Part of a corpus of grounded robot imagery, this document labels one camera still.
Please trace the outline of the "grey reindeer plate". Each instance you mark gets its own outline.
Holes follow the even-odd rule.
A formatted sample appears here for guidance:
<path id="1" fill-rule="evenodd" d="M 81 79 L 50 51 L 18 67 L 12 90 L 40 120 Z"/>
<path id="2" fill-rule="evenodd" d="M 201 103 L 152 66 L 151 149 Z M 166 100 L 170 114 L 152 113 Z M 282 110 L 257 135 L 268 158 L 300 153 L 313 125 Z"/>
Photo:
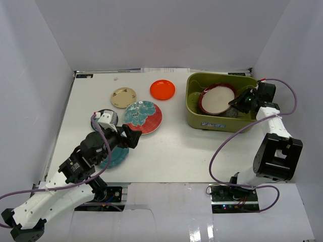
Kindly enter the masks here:
<path id="1" fill-rule="evenodd" d="M 201 108 L 198 109 L 198 114 L 200 115 L 208 115 L 213 117 L 228 117 L 228 118 L 237 118 L 239 111 L 235 108 L 228 107 L 228 108 L 218 108 L 215 111 L 205 111 Z"/>

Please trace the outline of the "red rimmed beige plate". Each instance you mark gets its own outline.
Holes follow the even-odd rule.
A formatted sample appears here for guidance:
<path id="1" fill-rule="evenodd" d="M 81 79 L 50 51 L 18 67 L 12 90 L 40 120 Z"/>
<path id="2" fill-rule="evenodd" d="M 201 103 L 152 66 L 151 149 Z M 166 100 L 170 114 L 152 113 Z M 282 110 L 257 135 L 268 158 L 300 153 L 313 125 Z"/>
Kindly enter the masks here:
<path id="1" fill-rule="evenodd" d="M 237 90 L 230 84 L 217 83 L 205 88 L 198 98 L 199 110 L 207 115 L 219 115 L 228 111 L 229 102 L 237 97 Z"/>

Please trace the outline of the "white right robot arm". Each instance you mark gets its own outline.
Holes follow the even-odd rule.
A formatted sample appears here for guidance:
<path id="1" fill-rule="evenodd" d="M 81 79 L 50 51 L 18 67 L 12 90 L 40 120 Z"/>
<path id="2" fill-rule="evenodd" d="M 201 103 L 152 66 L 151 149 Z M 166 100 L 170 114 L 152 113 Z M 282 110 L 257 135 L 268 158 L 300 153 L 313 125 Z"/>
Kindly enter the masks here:
<path id="1" fill-rule="evenodd" d="M 301 140 L 295 139 L 285 128 L 280 108 L 273 103 L 276 86 L 259 81 L 257 88 L 247 88 L 241 95 L 229 102 L 234 109 L 256 113 L 261 122 L 264 139 L 254 157 L 253 165 L 230 178 L 233 185 L 228 196 L 240 201 L 246 195 L 246 188 L 255 188 L 269 182 L 290 181 L 295 173 L 303 148 Z"/>

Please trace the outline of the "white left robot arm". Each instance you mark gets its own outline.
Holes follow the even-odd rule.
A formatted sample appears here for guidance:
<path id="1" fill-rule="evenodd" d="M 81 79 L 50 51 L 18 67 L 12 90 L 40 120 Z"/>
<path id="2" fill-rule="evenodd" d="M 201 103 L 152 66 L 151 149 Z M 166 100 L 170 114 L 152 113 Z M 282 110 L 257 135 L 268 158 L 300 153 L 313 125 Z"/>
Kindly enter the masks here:
<path id="1" fill-rule="evenodd" d="M 13 240 L 37 241 L 57 215 L 89 201 L 106 202 L 109 188 L 95 167 L 117 147 L 134 149 L 141 135 L 128 125 L 89 133 L 42 189 L 31 190 L 26 202 L 1 213 Z"/>

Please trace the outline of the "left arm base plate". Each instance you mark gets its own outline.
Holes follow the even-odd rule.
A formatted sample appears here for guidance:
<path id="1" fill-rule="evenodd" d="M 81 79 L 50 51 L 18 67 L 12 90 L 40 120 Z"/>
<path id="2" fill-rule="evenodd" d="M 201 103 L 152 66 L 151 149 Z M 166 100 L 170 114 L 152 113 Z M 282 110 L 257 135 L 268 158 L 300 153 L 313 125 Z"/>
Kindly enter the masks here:
<path id="1" fill-rule="evenodd" d="M 122 187 L 106 187 L 94 196 L 94 200 L 103 203 L 118 203 L 122 200 L 122 193 Z"/>

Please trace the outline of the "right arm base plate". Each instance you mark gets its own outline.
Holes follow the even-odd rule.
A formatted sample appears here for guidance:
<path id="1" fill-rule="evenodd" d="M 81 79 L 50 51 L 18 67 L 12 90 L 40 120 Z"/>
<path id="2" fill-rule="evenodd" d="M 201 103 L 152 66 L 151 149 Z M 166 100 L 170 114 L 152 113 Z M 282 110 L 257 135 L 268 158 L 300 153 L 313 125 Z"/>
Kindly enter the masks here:
<path id="1" fill-rule="evenodd" d="M 206 188 L 213 214 L 249 213 L 259 210 L 256 190 L 212 184 Z"/>

